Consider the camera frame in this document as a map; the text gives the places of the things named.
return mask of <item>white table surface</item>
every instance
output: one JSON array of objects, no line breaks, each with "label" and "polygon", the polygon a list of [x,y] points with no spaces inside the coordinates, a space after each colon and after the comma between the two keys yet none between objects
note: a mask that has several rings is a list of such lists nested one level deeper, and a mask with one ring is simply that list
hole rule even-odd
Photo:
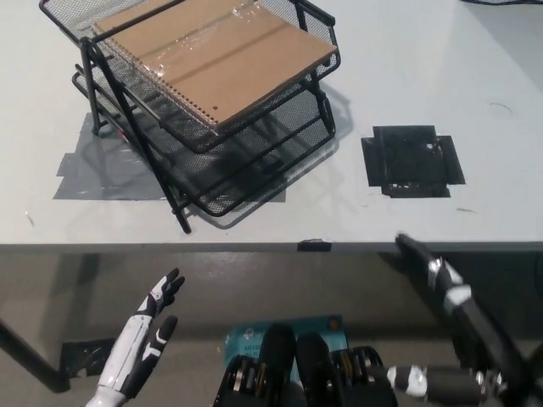
[{"label": "white table surface", "polygon": [[[339,150],[230,229],[195,216],[185,235],[166,201],[53,200],[87,100],[78,50],[37,0],[6,0],[0,127],[0,250],[392,248],[405,231],[436,248],[543,248],[543,7],[456,0],[315,0],[334,15],[343,63],[325,82]],[[361,137],[375,125],[452,135],[466,185],[451,198],[390,199],[369,187]]]}]

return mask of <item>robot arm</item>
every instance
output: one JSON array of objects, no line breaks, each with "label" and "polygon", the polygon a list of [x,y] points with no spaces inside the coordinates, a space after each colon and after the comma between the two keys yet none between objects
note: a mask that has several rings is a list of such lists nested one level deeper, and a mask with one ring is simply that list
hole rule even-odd
[{"label": "robot arm", "polygon": [[176,328],[177,318],[168,316],[147,342],[153,319],[175,301],[175,294],[185,282],[185,277],[178,276],[178,269],[164,276],[125,324],[87,407],[119,407],[137,396]]},{"label": "robot arm", "polygon": [[[492,392],[490,395],[497,396],[506,407],[541,407],[543,387],[536,380],[533,362],[522,356],[514,341],[476,299],[472,288],[462,276],[442,256],[434,254],[424,244],[407,235],[400,234],[396,238],[396,245],[400,249],[399,262],[396,263],[398,268],[419,273],[424,277],[430,293],[441,303],[445,313],[455,323],[462,341],[466,341],[468,347],[473,346],[482,354],[479,359],[485,360],[483,371],[472,372],[477,385],[484,383],[486,378],[486,385],[490,384],[490,387],[484,392],[488,394],[490,390]],[[469,368],[478,369],[476,365]],[[431,372],[431,375],[429,373],[421,376],[418,369],[418,373],[415,374],[415,377],[428,381],[428,392],[433,389],[434,395],[446,393],[458,395],[459,387],[454,389],[455,392],[451,392],[452,388],[442,386],[442,384],[452,382],[450,376],[448,380],[445,380],[446,375],[443,376],[442,372]],[[455,383],[466,385],[462,388],[466,394],[469,393],[467,385],[471,386],[471,394],[478,395],[477,387],[479,386],[474,385],[473,379],[470,383],[464,380],[465,375],[461,380],[459,380],[460,377],[455,378]]]}]

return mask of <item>metal frame leg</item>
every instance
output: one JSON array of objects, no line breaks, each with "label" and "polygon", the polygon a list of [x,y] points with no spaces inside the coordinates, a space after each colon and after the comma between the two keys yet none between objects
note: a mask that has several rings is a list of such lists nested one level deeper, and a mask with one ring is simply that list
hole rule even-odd
[{"label": "metal frame leg", "polygon": [[0,320],[0,349],[53,393],[70,390],[70,380]]},{"label": "metal frame leg", "polygon": [[131,127],[133,131],[134,140],[130,140],[130,142],[133,143],[135,147],[140,151],[140,154],[147,161],[149,167],[151,168],[154,175],[156,176],[156,179],[159,182],[160,187],[162,188],[162,191],[164,192],[165,197],[171,206],[173,214],[176,216],[177,220],[179,221],[181,228],[183,229],[185,233],[187,234],[190,233],[192,230],[191,230],[190,225],[188,224],[187,218],[185,217],[183,210],[178,207],[177,202],[173,194],[171,193],[170,188],[168,187],[167,183],[165,182],[163,178],[162,171],[154,163],[153,154],[150,150],[148,142],[145,139],[145,136],[143,135],[139,125],[137,124],[134,118],[134,115],[132,113],[132,110],[130,109],[130,106],[128,105],[128,102],[126,101],[125,93],[120,87],[119,82],[115,79],[115,76],[113,75],[113,72],[111,71],[111,68],[107,64],[106,58],[104,57],[102,50],[98,47],[98,45],[95,42],[91,41],[88,38],[81,39],[81,50],[82,50],[82,56],[83,56],[83,68],[85,70],[85,79],[87,80],[87,86],[90,86],[88,87],[87,93],[89,96],[89,100],[91,101],[91,106],[94,105],[96,107],[96,92],[94,89],[94,83],[92,79],[92,67],[91,67],[91,61],[93,61],[93,63],[95,63],[102,70],[105,80],[109,83],[109,86],[111,87],[111,91],[115,95],[115,99],[117,99],[117,103],[119,104],[120,111],[125,116],[126,121],[128,122],[128,125]]},{"label": "metal frame leg", "polygon": [[94,89],[94,80],[92,79],[91,59],[88,55],[88,42],[81,41],[81,59],[83,63],[83,73],[87,83],[88,101],[91,104],[92,113],[92,134],[97,136],[100,131],[100,116],[98,115],[98,106],[96,103],[96,90]]}]

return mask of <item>robotic finger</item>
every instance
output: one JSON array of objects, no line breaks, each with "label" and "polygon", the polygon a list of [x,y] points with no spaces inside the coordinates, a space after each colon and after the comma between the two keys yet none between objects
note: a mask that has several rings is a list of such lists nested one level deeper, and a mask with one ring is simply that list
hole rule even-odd
[{"label": "robotic finger", "polygon": [[534,382],[529,365],[512,339],[474,297],[471,286],[443,257],[415,239],[400,234],[396,244],[406,265],[427,279],[430,292],[442,303],[460,333],[482,345],[492,368],[507,383],[509,394],[522,398],[526,386]]},{"label": "robotic finger", "polygon": [[294,364],[292,328],[273,324],[262,339],[258,359],[238,355],[222,378],[213,407],[280,407]]},{"label": "robotic finger", "polygon": [[98,388],[87,407],[118,407],[137,396],[173,334],[177,318],[169,316],[147,342],[149,328],[162,310],[173,304],[185,277],[172,270],[148,293],[120,333],[106,361]]},{"label": "robotic finger", "polygon": [[482,372],[453,367],[369,366],[367,373],[397,392],[433,404],[480,405],[495,393]]},{"label": "robotic finger", "polygon": [[298,338],[296,363],[309,407],[398,406],[390,383],[367,373],[369,366],[383,366],[373,348],[330,353],[318,333],[308,333]]}]

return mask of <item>spiral notebook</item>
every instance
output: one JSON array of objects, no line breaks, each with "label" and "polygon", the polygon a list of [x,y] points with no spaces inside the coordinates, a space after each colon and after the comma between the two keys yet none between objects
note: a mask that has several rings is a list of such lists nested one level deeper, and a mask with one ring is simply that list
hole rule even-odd
[{"label": "spiral notebook", "polygon": [[[150,0],[93,29],[105,32],[168,2]],[[107,41],[212,128],[242,117],[336,52],[252,0],[186,0]]]}]

